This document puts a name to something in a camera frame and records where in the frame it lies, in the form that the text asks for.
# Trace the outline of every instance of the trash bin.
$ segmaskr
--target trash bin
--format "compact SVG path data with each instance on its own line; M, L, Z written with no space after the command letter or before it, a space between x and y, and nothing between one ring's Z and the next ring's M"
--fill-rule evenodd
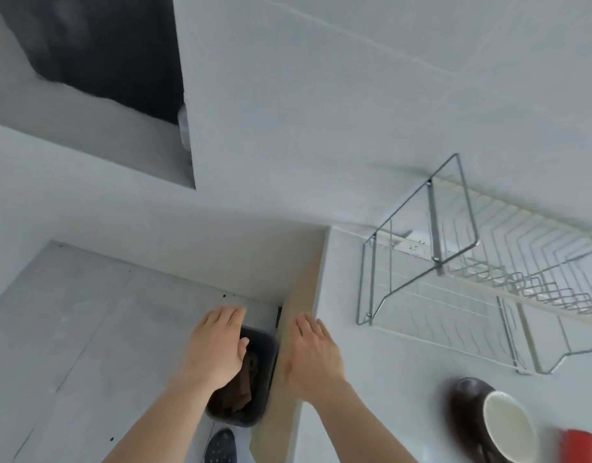
M206 412L214 420L239 427L251 427L259 422L266 410L272 375L278 356L278 342L272 335L249 327L241 328L240 337L249 338L246 350L257 356L258 360L256 379L251 384L251 401L234 413L221 409L218 398L225 391L225 387L223 387L213 393Z

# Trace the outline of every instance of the red object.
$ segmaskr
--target red object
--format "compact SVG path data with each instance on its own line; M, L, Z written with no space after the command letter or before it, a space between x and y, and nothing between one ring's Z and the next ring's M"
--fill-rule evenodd
M592 463L592 434L582 430L564 432L562 463Z

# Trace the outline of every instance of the slipper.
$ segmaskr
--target slipper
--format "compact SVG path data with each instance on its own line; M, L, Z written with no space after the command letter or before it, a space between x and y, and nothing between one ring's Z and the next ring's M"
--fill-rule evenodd
M208 442L204 463L238 463L236 459L236 438L231 429L219 430Z

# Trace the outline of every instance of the metal wire rack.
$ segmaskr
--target metal wire rack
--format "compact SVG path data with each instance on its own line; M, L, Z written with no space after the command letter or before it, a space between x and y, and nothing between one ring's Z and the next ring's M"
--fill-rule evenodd
M457 154L362 250L360 325L526 373L546 375L592 352L570 347L561 320L592 325L592 233L468 189ZM530 307L561 333L549 366Z

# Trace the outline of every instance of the white countertop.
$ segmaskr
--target white countertop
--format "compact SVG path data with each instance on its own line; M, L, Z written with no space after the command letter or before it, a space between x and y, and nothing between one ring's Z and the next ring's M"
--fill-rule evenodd
M559 428L592 433L592 355L569 358L552 376L514 370L431 344L356 325L362 243L329 231L315 311L341 348L349 381L366 405L420 463L466 463L447 430L447 390L462 377L478 377L505 391L537 426L540 461L556 461ZM292 441L297 463L338 461L315 410L302 406Z

